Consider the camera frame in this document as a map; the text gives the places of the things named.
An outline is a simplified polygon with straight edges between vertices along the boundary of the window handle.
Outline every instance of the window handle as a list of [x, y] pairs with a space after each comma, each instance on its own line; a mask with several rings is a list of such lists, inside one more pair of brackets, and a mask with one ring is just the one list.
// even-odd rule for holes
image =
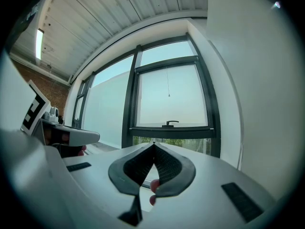
[[173, 127], [173, 125], [170, 125], [170, 122], [177, 122], [177, 123], [179, 123], [179, 121], [176, 121], [176, 120], [169, 120], [169, 121], [166, 121], [166, 125], [162, 125], [162, 127]]

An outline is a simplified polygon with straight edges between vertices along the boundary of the frosted window glass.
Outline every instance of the frosted window glass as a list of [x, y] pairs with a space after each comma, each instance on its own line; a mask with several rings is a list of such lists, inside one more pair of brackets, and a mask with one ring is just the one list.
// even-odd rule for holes
[[110, 67], [104, 69], [100, 73], [98, 73], [93, 81], [92, 88], [97, 86], [100, 83], [103, 83], [116, 75], [122, 74], [124, 72], [129, 72], [132, 65], [133, 56], [130, 56], [126, 59], [123, 59]]
[[136, 126], [207, 126], [202, 86], [195, 65], [140, 74]]
[[99, 142], [115, 148], [121, 148], [128, 77], [129, 71], [98, 84], [86, 100], [83, 128], [98, 132]]
[[145, 50], [142, 53], [141, 66], [162, 60], [193, 56], [188, 42], [176, 42]]
[[82, 100], [83, 100], [83, 97], [81, 97], [77, 100], [75, 116], [74, 116], [75, 120], [78, 120], [80, 118]]
[[87, 87], [88, 81], [86, 81], [83, 85], [82, 85], [82, 89], [81, 89], [81, 94], [85, 92], [86, 87]]

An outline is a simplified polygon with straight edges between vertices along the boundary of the window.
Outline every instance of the window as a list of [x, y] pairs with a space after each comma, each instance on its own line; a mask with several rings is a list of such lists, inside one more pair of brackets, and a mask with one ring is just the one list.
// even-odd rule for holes
[[126, 59], [123, 59], [112, 66], [104, 69], [100, 73], [98, 73], [94, 79], [92, 88], [101, 84], [115, 76], [121, 75], [123, 73], [129, 73], [130, 67], [132, 65], [133, 56], [130, 56]]
[[80, 87], [73, 121], [98, 132], [105, 146], [156, 141], [220, 156], [217, 99], [188, 34], [138, 45], [93, 72]]
[[133, 56], [98, 73], [88, 91], [84, 110], [85, 130], [98, 132], [99, 142], [121, 148], [127, 82]]
[[145, 50], [142, 54], [141, 66], [167, 59], [193, 56], [188, 42], [176, 42]]
[[202, 86], [195, 65], [164, 68], [139, 76], [136, 126], [207, 126]]
[[211, 139], [166, 139], [166, 138], [151, 138], [151, 137], [133, 137], [133, 145], [140, 143], [150, 143], [150, 142], [159, 142], [171, 144], [179, 147], [184, 147], [186, 149], [207, 154], [211, 154]]
[[79, 118], [80, 118], [82, 100], [83, 100], [83, 97], [81, 97], [77, 100], [76, 110], [75, 110], [75, 115], [74, 115], [75, 120], [79, 120]]

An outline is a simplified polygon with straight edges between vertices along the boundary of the greenery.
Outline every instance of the greenery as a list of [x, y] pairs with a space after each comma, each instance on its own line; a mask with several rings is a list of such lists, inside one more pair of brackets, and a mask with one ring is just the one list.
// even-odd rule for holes
[[166, 138], [151, 138], [151, 137], [142, 137], [142, 136], [134, 136], [133, 137], [133, 145], [141, 144], [141, 143], [150, 143], [150, 142], [159, 142], [171, 144], [183, 148], [187, 148], [189, 150], [211, 154], [211, 139], [166, 139]]

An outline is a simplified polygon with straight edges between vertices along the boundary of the white wall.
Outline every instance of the white wall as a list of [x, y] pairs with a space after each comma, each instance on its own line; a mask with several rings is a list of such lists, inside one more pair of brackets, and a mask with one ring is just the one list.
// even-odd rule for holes
[[242, 171], [276, 199], [304, 151], [304, 59], [282, 9], [266, 0], [208, 0], [207, 37], [236, 85], [244, 118]]
[[204, 20], [189, 19], [188, 31], [206, 63], [215, 89], [221, 123], [220, 158], [237, 168], [242, 146], [241, 109], [225, 63], [204, 36], [205, 24]]

